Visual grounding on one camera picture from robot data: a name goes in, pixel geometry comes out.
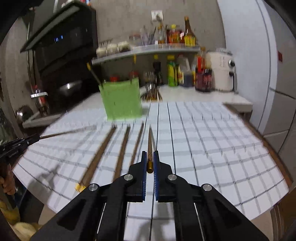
black knob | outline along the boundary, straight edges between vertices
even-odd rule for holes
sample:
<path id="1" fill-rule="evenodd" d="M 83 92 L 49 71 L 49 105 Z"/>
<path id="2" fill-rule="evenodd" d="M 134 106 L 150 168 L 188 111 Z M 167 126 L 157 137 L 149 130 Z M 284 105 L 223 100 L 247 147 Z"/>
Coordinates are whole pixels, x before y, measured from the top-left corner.
<path id="1" fill-rule="evenodd" d="M 235 62 L 233 60 L 229 60 L 229 67 L 235 67 Z"/>

human hand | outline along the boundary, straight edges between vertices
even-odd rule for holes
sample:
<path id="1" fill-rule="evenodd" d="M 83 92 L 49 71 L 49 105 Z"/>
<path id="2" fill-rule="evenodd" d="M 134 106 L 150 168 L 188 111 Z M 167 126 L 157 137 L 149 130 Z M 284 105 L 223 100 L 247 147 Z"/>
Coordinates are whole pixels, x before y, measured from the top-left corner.
<path id="1" fill-rule="evenodd" d="M 3 177 L 0 177 L 0 184 L 3 185 L 3 191 L 8 195 L 15 194 L 15 180 L 13 178 L 13 172 L 10 164 L 7 166 L 6 178 L 4 179 Z"/>

brown glass bottle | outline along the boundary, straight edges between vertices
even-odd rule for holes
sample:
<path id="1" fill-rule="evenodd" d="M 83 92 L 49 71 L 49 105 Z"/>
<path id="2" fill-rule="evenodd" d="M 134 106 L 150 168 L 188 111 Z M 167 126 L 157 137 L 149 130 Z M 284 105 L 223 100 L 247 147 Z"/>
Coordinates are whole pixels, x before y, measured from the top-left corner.
<path id="1" fill-rule="evenodd" d="M 189 17 L 185 16 L 184 19 L 185 19 L 185 32 L 184 32 L 185 46 L 194 47 L 197 39 L 195 37 L 195 34 L 191 30 Z"/>

white appliance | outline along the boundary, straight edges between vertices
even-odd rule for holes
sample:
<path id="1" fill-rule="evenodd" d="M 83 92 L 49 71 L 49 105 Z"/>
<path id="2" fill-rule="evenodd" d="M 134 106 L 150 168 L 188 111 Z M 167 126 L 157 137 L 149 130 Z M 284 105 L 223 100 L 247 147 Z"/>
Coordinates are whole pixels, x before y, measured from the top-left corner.
<path id="1" fill-rule="evenodd" d="M 235 63 L 231 52 L 225 49 L 208 51 L 206 63 L 212 68 L 212 87 L 219 91 L 236 91 L 237 81 L 235 74 Z"/>

green bottle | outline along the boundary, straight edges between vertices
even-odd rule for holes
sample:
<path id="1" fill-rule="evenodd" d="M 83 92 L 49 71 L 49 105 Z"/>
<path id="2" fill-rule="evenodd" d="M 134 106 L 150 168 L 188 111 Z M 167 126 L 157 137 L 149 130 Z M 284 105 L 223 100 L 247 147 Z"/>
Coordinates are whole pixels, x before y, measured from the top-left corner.
<path id="1" fill-rule="evenodd" d="M 174 60 L 174 55 L 168 55 L 168 86 L 170 87 L 178 86 L 177 67 Z"/>

